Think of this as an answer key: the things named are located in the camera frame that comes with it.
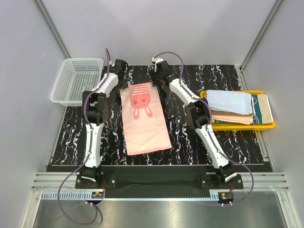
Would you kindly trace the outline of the pink striped cloth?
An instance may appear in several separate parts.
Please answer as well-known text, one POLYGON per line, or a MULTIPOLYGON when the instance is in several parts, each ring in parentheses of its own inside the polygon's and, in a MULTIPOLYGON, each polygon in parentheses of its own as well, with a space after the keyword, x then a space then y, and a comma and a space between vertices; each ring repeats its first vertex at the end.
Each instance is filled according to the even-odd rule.
POLYGON ((128 155, 172 148, 157 87, 151 82, 120 89, 128 155))

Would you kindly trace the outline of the light blue cloth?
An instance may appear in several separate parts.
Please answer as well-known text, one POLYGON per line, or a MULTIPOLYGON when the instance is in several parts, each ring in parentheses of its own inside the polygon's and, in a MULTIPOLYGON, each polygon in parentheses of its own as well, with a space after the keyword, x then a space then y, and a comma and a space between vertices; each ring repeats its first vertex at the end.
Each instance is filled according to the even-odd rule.
POLYGON ((213 111, 249 115, 253 113, 252 96, 246 92, 207 90, 206 99, 213 111))

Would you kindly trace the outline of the peach towel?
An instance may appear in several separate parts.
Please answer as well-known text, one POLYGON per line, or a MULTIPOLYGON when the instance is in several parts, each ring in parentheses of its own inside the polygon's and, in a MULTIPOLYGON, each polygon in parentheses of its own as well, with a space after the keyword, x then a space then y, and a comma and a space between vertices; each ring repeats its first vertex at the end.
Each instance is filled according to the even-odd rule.
POLYGON ((245 124, 250 125, 253 123, 252 116, 234 116, 234 115, 213 115, 213 120, 216 121, 223 121, 228 123, 236 123, 236 124, 245 124))

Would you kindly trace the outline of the teal beige Doraemon towel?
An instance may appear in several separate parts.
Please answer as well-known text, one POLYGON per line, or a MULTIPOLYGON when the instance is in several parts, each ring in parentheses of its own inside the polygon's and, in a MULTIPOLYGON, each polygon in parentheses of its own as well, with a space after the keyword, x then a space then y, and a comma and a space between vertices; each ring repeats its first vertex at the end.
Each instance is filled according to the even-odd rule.
POLYGON ((254 116, 252 124, 271 124, 274 119, 268 96, 265 94, 252 95, 254 116))

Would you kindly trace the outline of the yellow cloth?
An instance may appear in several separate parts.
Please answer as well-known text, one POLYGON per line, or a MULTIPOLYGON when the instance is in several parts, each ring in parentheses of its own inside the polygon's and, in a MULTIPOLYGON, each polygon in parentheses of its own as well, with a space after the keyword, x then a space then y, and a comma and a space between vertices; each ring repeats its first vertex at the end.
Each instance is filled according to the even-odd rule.
POLYGON ((251 114, 237 114, 237 113, 231 113, 231 112, 223 112, 223 111, 211 111, 212 115, 220 115, 220 116, 235 116, 235 117, 253 117, 255 113, 251 114))

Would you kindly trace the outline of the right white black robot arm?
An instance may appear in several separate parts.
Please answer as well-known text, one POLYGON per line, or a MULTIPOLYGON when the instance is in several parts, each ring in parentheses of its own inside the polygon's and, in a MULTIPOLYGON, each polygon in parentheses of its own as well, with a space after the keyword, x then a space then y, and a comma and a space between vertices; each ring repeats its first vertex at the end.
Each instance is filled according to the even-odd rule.
POLYGON ((176 77, 166 60, 153 58, 153 82, 167 86, 186 106, 187 125, 195 130, 203 141, 216 173, 216 184, 227 188, 232 184, 237 172, 232 162, 225 155, 211 126, 211 110, 207 100, 195 95, 182 81, 176 77))

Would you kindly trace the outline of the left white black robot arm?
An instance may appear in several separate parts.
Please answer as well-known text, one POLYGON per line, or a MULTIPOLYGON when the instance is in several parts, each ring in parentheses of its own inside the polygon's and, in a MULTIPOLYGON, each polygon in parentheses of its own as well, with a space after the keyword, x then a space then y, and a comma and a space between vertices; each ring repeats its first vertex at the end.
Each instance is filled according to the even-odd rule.
POLYGON ((86 130, 85 157, 78 171, 77 183, 98 188, 104 184, 101 172, 101 135, 109 118, 108 97, 123 82, 128 64, 121 59, 106 68, 101 81, 90 91, 83 92, 83 118, 86 130))

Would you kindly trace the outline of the white plastic basket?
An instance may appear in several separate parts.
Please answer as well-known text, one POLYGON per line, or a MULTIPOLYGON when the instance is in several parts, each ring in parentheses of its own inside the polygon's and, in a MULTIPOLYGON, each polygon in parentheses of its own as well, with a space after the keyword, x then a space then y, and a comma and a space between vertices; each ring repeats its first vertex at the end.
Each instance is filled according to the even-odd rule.
POLYGON ((53 86, 50 101, 63 106, 81 106, 84 91, 101 80, 104 61, 96 57, 75 57, 63 61, 53 86))

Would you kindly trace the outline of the yellow plastic tray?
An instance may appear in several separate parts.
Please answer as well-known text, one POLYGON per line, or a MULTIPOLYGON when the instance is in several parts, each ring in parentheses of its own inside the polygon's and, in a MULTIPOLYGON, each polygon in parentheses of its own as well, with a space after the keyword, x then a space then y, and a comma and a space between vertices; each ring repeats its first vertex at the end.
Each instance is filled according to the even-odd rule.
MULTIPOLYGON (((234 92, 246 92, 250 93, 251 95, 257 95, 257 94, 264 94, 262 91, 259 90, 235 90, 234 92)), ((214 131, 262 131, 262 130, 267 130, 267 129, 272 129, 274 128, 275 122, 273 121, 270 124, 250 124, 250 125, 245 125, 245 124, 238 124, 238 123, 228 123, 228 122, 223 122, 223 121, 216 121, 212 120, 212 127, 214 131)))

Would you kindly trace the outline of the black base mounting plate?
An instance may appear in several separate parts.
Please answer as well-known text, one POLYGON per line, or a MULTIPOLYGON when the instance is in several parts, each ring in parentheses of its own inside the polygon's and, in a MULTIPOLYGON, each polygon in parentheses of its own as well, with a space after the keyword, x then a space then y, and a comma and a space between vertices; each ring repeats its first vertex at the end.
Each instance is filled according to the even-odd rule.
POLYGON ((101 172, 104 184, 92 188, 75 182, 75 187, 104 189, 107 200, 200 200, 209 197, 210 190, 244 188, 240 175, 231 184, 219 185, 211 165, 103 166, 101 172))

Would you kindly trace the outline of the left aluminium frame post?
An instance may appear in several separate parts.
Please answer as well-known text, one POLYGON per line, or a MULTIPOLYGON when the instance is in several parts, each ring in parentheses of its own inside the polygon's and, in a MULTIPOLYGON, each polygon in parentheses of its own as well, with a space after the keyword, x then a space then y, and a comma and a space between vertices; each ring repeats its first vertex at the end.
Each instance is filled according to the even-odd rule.
POLYGON ((44 18, 44 21, 47 25, 47 27, 49 28, 53 38, 55 39, 55 42, 57 43, 61 53, 63 54, 63 56, 65 58, 71 58, 71 55, 58 31, 58 29, 56 28, 55 23, 52 20, 52 17, 49 13, 49 11, 47 10, 44 2, 42 0, 33 0, 35 5, 37 6, 40 14, 42 15, 42 17, 44 18))

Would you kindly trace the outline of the aluminium frame post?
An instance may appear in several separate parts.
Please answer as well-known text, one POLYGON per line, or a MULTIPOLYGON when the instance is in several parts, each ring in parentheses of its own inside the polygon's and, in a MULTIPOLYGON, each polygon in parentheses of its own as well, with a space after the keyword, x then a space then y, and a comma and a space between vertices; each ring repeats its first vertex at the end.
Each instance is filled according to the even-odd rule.
POLYGON ((58 31, 58 29, 56 28, 55 23, 52 20, 52 17, 49 13, 49 11, 47 10, 44 2, 42 0, 33 0, 35 5, 37 6, 40 14, 42 15, 42 17, 44 18, 44 21, 47 25, 47 27, 49 28, 53 38, 55 39, 55 42, 57 43, 61 53, 63 54, 63 56, 65 58, 71 58, 71 55, 58 31))
POLYGON ((251 60, 253 54, 255 53, 256 49, 258 48, 260 42, 262 41, 265 33, 267 32, 269 26, 271 25, 272 21, 274 20, 276 14, 280 10, 284 0, 276 0, 269 11, 261 29, 259 30, 251 48, 249 49, 245 59, 243 60, 242 64, 239 66, 240 71, 244 71, 246 66, 248 65, 249 61, 251 60))

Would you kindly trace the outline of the right aluminium frame post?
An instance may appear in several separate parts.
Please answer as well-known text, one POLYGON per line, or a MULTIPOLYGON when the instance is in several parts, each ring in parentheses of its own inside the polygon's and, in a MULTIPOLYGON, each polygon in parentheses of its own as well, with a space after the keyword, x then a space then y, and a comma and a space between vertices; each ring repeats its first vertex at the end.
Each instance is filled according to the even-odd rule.
POLYGON ((245 59, 243 60, 242 64, 239 66, 240 71, 244 71, 246 66, 248 65, 249 61, 251 60, 253 54, 255 53, 256 49, 258 48, 260 42, 262 41, 265 33, 267 32, 269 26, 271 25, 272 21, 274 20, 276 14, 280 10, 284 0, 276 0, 269 11, 261 29, 259 30, 251 48, 249 49, 245 59))

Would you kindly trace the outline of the aluminium front rail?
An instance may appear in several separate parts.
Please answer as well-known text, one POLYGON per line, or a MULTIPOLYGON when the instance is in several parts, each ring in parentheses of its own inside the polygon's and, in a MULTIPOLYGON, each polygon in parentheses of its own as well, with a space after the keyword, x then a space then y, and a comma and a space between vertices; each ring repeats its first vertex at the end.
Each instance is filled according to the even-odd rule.
POLYGON ((64 181, 65 173, 39 172, 32 191, 42 191, 46 199, 107 200, 198 200, 217 201, 221 194, 248 194, 254 191, 281 192, 289 187, 281 173, 240 173, 228 183, 219 184, 212 173, 107 173, 102 183, 82 180, 75 174, 64 181))

